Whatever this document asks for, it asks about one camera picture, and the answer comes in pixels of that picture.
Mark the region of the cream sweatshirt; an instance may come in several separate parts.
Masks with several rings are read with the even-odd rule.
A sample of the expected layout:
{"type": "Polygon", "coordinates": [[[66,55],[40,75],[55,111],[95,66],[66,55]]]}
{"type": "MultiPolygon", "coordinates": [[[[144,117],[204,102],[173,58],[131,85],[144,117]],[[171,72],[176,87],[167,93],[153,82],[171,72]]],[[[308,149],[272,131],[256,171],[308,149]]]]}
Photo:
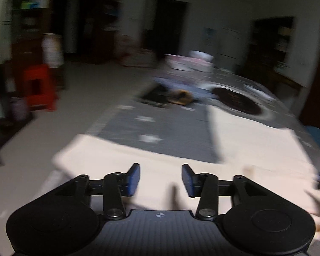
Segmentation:
{"type": "Polygon", "coordinates": [[[54,164],[70,176],[101,179],[108,173],[126,171],[137,162],[141,179],[132,202],[153,210],[171,208],[172,187],[177,188],[181,209],[197,207],[197,199],[187,196],[181,180],[183,164],[221,180],[244,175],[310,213],[316,223],[314,239],[320,240],[317,170],[294,131],[236,117],[214,106],[207,110],[214,146],[222,154],[218,164],[152,153],[90,135],[76,136],[54,156],[54,164]]]}

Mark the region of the blue knit work glove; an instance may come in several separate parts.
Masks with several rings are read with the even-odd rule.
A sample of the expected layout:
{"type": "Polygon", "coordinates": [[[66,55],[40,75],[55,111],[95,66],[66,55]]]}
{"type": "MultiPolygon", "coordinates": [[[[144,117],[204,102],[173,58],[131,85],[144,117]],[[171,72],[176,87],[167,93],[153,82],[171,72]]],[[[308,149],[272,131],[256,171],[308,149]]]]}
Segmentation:
{"type": "Polygon", "coordinates": [[[214,97],[213,93],[180,80],[155,77],[154,81],[165,87],[165,98],[173,104],[187,106],[195,101],[204,101],[214,97]]]}

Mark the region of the black smartphone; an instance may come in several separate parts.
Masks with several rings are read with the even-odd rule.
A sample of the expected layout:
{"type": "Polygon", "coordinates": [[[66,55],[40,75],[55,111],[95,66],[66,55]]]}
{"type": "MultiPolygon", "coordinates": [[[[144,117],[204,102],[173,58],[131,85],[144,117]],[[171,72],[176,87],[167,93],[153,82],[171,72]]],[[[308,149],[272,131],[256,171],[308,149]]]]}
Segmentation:
{"type": "Polygon", "coordinates": [[[167,100],[168,94],[168,88],[161,84],[156,84],[144,94],[141,94],[138,101],[157,108],[167,108],[169,104],[169,101],[167,100]]]}

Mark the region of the round induction hotpot cooker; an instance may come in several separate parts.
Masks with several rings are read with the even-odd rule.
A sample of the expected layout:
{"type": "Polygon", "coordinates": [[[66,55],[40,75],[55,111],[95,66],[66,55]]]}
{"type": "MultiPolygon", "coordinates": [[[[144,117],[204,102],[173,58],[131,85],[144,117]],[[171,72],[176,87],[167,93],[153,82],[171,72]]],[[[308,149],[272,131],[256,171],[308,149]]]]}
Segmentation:
{"type": "Polygon", "coordinates": [[[217,83],[202,83],[198,86],[211,95],[211,105],[230,114],[255,121],[273,121],[275,113],[255,95],[235,87],[217,83]]]}

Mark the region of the red plastic stool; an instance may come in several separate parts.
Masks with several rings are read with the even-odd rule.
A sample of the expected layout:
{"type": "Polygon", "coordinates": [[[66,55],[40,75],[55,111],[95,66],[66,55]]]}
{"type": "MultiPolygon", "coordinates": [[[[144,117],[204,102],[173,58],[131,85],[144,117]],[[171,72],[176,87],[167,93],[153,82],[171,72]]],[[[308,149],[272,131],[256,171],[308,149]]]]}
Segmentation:
{"type": "Polygon", "coordinates": [[[33,65],[23,71],[23,93],[30,109],[56,110],[57,92],[48,65],[33,65]]]}

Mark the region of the pink tissue box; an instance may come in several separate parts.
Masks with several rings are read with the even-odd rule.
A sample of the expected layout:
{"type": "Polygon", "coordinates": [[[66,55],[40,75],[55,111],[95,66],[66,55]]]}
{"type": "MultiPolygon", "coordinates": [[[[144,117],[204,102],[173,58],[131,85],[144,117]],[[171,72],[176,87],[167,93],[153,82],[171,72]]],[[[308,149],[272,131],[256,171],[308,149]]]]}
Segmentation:
{"type": "Polygon", "coordinates": [[[213,60],[214,56],[208,53],[191,50],[189,52],[188,65],[197,71],[210,73],[214,69],[213,60]]]}

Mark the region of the small pink tissue pack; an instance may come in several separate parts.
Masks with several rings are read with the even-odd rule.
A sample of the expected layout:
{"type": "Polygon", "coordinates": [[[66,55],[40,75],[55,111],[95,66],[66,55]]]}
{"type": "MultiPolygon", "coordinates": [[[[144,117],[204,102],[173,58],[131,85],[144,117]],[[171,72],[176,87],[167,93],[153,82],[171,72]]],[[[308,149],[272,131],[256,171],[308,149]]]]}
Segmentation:
{"type": "Polygon", "coordinates": [[[183,56],[166,54],[165,63],[172,69],[180,71],[189,71],[189,68],[185,63],[185,57],[183,56]]]}

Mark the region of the white refrigerator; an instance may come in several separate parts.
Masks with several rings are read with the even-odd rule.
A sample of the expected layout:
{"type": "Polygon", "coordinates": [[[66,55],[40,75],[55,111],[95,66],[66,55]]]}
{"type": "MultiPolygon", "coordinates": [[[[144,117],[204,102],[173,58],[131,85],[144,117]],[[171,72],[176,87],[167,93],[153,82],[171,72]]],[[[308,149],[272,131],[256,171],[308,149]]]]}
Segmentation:
{"type": "Polygon", "coordinates": [[[234,72],[241,52],[241,33],[222,28],[218,43],[218,64],[222,69],[234,72]]]}

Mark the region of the water dispenser with blue bottle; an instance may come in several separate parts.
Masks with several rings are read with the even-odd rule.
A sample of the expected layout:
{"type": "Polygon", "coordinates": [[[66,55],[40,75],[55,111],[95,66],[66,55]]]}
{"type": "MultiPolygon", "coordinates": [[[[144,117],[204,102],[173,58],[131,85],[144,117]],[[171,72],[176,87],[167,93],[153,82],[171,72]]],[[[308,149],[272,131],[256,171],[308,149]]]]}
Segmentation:
{"type": "Polygon", "coordinates": [[[217,47],[217,30],[213,28],[204,27],[203,39],[202,39],[203,52],[210,54],[212,56],[215,56],[216,47],[217,47]]]}

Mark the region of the white paper bag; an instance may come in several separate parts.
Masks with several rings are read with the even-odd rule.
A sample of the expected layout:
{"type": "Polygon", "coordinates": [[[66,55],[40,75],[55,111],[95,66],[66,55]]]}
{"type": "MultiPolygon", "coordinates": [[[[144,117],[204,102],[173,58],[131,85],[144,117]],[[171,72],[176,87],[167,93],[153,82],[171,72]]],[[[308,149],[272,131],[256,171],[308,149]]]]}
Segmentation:
{"type": "Polygon", "coordinates": [[[43,60],[50,68],[59,68],[64,64],[60,36],[45,33],[41,43],[43,60]]]}

